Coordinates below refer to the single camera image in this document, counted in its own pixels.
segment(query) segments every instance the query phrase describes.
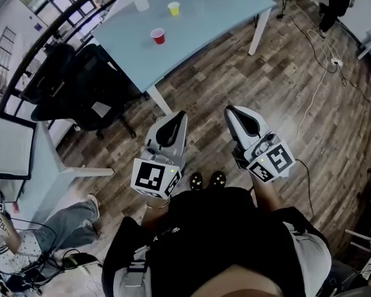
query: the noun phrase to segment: black shirt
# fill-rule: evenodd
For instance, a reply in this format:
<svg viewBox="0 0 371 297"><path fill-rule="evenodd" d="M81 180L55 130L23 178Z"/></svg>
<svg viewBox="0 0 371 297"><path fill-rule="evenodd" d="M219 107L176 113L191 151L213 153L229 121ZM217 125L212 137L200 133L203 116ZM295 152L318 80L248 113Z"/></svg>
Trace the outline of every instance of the black shirt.
<svg viewBox="0 0 371 297"><path fill-rule="evenodd" d="M294 207L265 215L245 189L183 192L172 199L160 230L152 235L141 236L142 228L124 219L104 262L104 292L112 296L107 278L114 275L108 267L126 267L134 251L147 244L153 296L189 297L236 264L270 278L285 296L305 297L301 267L283 221L326 242Z"/></svg>

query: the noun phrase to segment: plastic cup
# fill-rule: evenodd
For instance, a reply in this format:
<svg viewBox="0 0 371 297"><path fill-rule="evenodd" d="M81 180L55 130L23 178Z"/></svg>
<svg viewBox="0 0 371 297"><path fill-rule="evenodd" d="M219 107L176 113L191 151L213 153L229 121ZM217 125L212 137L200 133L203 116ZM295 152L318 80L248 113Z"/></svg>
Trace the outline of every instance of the plastic cup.
<svg viewBox="0 0 371 297"><path fill-rule="evenodd" d="M151 31L151 37L155 40L155 43L157 44L163 44L165 42L165 31L163 28L154 28L154 30Z"/></svg>
<svg viewBox="0 0 371 297"><path fill-rule="evenodd" d="M179 10L179 8L180 8L180 4L179 4L178 2L171 2L171 3L169 3L169 4L168 4L168 8L169 8L169 10L171 11L171 14L172 14L173 16L177 16L177 15L179 15L179 12L180 12L180 10Z"/></svg>

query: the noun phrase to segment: office chair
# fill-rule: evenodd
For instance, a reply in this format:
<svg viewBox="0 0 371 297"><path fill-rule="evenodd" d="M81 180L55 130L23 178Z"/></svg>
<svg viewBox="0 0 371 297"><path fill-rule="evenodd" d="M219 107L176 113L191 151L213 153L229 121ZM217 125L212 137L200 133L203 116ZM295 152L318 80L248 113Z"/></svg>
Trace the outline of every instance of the office chair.
<svg viewBox="0 0 371 297"><path fill-rule="evenodd" d="M61 83L63 73L74 58L75 50L71 45L60 44L53 48L21 93L22 99L37 105L45 96L53 95Z"/></svg>
<svg viewBox="0 0 371 297"><path fill-rule="evenodd" d="M101 130L119 119L129 134L136 137L126 123L123 112L135 97L130 90L131 81L125 74L108 64L101 46L87 45L67 65L55 93L43 97L32 113L34 121L73 119L84 131ZM109 111L100 113L96 107L104 104Z"/></svg>

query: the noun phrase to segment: yellow cup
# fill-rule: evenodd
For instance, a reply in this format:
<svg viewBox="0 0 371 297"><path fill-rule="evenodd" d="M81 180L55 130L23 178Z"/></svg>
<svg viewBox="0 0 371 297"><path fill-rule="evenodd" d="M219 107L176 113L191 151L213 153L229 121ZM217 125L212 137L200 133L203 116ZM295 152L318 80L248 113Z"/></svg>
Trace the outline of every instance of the yellow cup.
<svg viewBox="0 0 371 297"><path fill-rule="evenodd" d="M169 3L168 4L168 8L171 11L171 14L173 16L179 15L179 13L180 13L180 10L179 10L180 4L178 2L171 2L171 3Z"/></svg>

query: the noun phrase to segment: red cup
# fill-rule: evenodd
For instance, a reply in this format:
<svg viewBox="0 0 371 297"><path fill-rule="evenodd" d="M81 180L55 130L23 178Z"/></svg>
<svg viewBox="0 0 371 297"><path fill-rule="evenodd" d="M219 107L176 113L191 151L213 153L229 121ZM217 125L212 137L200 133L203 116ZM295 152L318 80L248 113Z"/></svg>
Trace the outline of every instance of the red cup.
<svg viewBox="0 0 371 297"><path fill-rule="evenodd" d="M157 44L163 44L165 42L165 31L163 28L155 28L151 31L151 37L155 40Z"/></svg>

